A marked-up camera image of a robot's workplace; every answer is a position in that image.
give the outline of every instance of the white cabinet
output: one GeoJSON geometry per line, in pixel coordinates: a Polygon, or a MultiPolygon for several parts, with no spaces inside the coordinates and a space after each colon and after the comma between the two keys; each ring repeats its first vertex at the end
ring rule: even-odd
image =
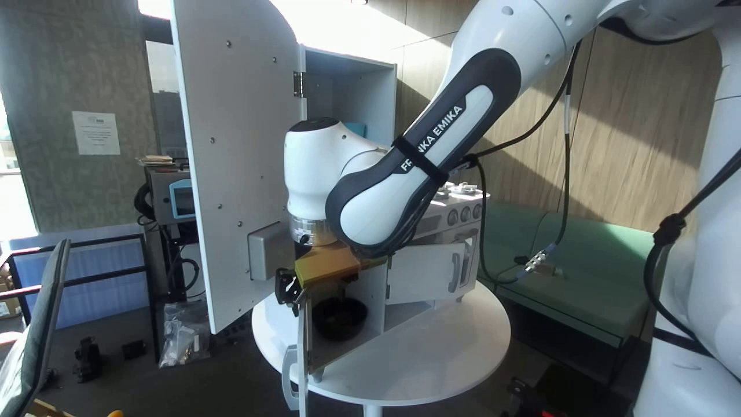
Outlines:
{"type": "Polygon", "coordinates": [[[175,3],[191,176],[211,330],[273,292],[248,237],[285,221],[282,136],[302,117],[338,117],[394,138],[396,66],[299,47],[267,0],[175,3]]]}
{"type": "Polygon", "coordinates": [[[324,340],[308,321],[308,370],[322,370],[372,338],[413,325],[416,316],[465,297],[477,281],[480,204],[480,192],[436,198],[423,219],[431,226],[418,230],[410,245],[394,252],[390,261],[362,271],[358,281],[336,285],[333,292],[362,301],[369,316],[362,330],[344,342],[324,340]]]}
{"type": "Polygon", "coordinates": [[[396,64],[307,48],[308,117],[338,117],[377,144],[392,144],[396,64]]]}

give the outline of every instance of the white robotic arm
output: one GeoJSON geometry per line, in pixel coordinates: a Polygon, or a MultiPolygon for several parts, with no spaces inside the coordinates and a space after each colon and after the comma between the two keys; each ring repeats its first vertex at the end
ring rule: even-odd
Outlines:
{"type": "MultiPolygon", "coordinates": [[[[443,87],[390,150],[375,150],[374,144],[330,121],[299,122],[288,135],[291,212],[297,217],[295,230],[299,230],[295,237],[299,237],[299,242],[338,239],[360,256],[392,255],[416,234],[416,225],[448,173],[520,92],[600,23],[619,19],[619,28],[633,36],[670,42],[710,30],[718,20],[732,20],[725,23],[725,36],[741,44],[741,34],[734,30],[741,25],[739,9],[739,0],[480,0],[451,44],[443,87]],[[324,221],[330,226],[318,237],[308,232],[313,225],[324,221]]],[[[718,135],[737,135],[732,144],[737,148],[741,145],[739,128],[729,130],[728,121],[734,121],[741,110],[739,48],[734,48],[737,55],[729,52],[732,48],[725,51],[725,64],[729,66],[725,66],[720,82],[724,114],[715,110],[724,117],[720,128],[715,128],[718,135]]],[[[714,158],[712,153],[724,155],[724,145],[728,148],[729,144],[715,144],[706,158],[714,158]]],[[[714,225],[714,217],[728,215],[718,211],[710,211],[705,221],[720,230],[729,226],[725,219],[714,225]]],[[[706,245],[699,230],[697,245],[696,275],[691,272],[689,285],[684,285],[691,294],[684,294],[681,303],[689,303],[689,325],[697,325],[696,334],[725,360],[725,365],[706,365],[706,373],[714,373],[706,381],[715,385],[724,380],[728,387],[728,381],[732,385],[741,376],[741,338],[737,336],[741,330],[741,281],[728,275],[741,271],[741,263],[734,261],[741,260],[734,255],[741,249],[741,242],[732,242],[729,249],[718,255],[715,245],[706,245]],[[725,275],[718,278],[720,272],[710,269],[710,261],[720,267],[725,275]]],[[[668,369],[681,354],[671,356],[671,352],[662,365],[653,365],[647,376],[637,407],[641,415],[696,409],[687,407],[687,392],[665,389],[668,385],[676,385],[676,380],[670,380],[676,373],[668,369]]],[[[741,401],[729,401],[728,407],[741,413],[741,401]]]]}
{"type": "MultiPolygon", "coordinates": [[[[741,148],[741,7],[725,4],[714,25],[724,74],[699,164],[703,186],[741,148]]],[[[662,303],[710,354],[684,348],[691,336],[658,316],[655,336],[670,338],[652,344],[637,415],[741,415],[739,186],[737,173],[697,208],[697,234],[671,249],[662,281],[662,303]]]]}

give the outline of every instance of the cable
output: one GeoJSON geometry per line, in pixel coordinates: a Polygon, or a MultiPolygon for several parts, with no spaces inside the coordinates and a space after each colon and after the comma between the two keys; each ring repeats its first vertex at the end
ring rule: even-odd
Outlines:
{"type": "Polygon", "coordinates": [[[571,85],[573,79],[575,79],[575,64],[577,64],[577,58],[580,58],[580,48],[582,48],[582,42],[575,47],[575,52],[573,52],[571,66],[566,70],[566,76],[564,76],[564,81],[560,81],[560,87],[556,91],[556,94],[555,94],[551,104],[548,106],[548,110],[535,121],[535,124],[533,124],[530,130],[526,130],[524,135],[509,138],[509,142],[502,142],[502,144],[498,144],[498,145],[491,145],[491,148],[485,148],[485,150],[480,150],[480,153],[473,153],[475,158],[487,158],[487,155],[494,155],[494,153],[498,153],[498,150],[502,150],[502,148],[516,145],[516,144],[522,144],[524,138],[533,136],[533,135],[542,128],[542,122],[550,121],[550,115],[555,114],[560,94],[568,91],[568,85],[571,85]]]}
{"type": "Polygon", "coordinates": [[[714,195],[728,179],[732,179],[737,172],[741,168],[741,148],[724,164],[724,168],[678,211],[668,215],[660,221],[660,230],[653,234],[653,248],[647,256],[645,263],[645,287],[647,287],[647,297],[652,301],[652,305],[668,320],[671,321],[676,329],[681,329],[697,350],[706,348],[699,342],[699,338],[696,336],[696,330],[691,326],[687,326],[655,294],[653,287],[653,275],[655,275],[655,267],[660,261],[662,255],[668,255],[675,245],[675,240],[681,237],[681,230],[687,226],[687,217],[710,197],[714,195]]]}
{"type": "Polygon", "coordinates": [[[201,275],[201,267],[196,260],[183,256],[186,245],[182,245],[177,239],[171,239],[170,226],[160,226],[160,234],[165,239],[165,256],[170,263],[168,267],[170,287],[183,292],[183,294],[175,294],[175,297],[187,297],[187,290],[192,290],[201,275]],[[182,272],[183,272],[186,263],[192,267],[192,278],[187,285],[183,283],[183,287],[182,287],[182,285],[177,285],[177,269],[182,267],[182,272]]]}
{"type": "MultiPolygon", "coordinates": [[[[508,278],[508,281],[500,281],[498,275],[500,272],[508,272],[513,271],[514,267],[508,267],[498,272],[491,272],[489,267],[487,267],[487,239],[482,239],[480,242],[480,260],[482,260],[482,269],[485,269],[485,275],[494,281],[494,285],[514,285],[516,281],[522,281],[526,272],[530,272],[533,269],[538,269],[538,263],[542,263],[558,245],[560,240],[566,239],[566,232],[568,232],[568,217],[571,217],[571,198],[573,198],[573,192],[571,192],[571,183],[573,183],[573,87],[575,87],[575,59],[577,59],[577,52],[580,52],[580,47],[573,55],[573,62],[571,62],[571,70],[564,79],[564,85],[556,94],[556,100],[564,94],[566,104],[564,104],[564,206],[560,206],[560,226],[558,226],[558,234],[556,239],[544,245],[542,249],[538,249],[533,256],[529,256],[526,261],[526,269],[522,272],[516,272],[514,278],[508,278]]],[[[548,121],[548,115],[555,110],[555,106],[548,109],[548,114],[535,122],[535,130],[542,124],[542,121],[548,121]]],[[[482,230],[487,232],[487,195],[489,195],[489,186],[487,186],[487,172],[482,167],[482,160],[480,160],[480,153],[475,155],[468,155],[465,161],[475,164],[477,172],[480,172],[480,179],[482,179],[482,192],[485,192],[485,202],[482,202],[482,230]]]]}

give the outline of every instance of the paper sign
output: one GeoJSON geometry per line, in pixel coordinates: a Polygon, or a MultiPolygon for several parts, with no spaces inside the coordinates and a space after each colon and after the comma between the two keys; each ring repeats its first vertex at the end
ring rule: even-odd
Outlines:
{"type": "Polygon", "coordinates": [[[72,110],[80,155],[122,155],[117,114],[72,110]]]}

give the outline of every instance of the cabinet door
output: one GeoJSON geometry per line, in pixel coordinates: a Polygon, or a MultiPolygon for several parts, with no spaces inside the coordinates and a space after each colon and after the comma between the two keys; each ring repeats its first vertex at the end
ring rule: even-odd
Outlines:
{"type": "Polygon", "coordinates": [[[248,237],[285,217],[299,44],[269,0],[177,0],[175,42],[208,320],[220,330],[273,290],[253,272],[248,237]]]}
{"type": "Polygon", "coordinates": [[[390,263],[387,303],[440,301],[458,294],[465,242],[407,245],[390,263]]]}

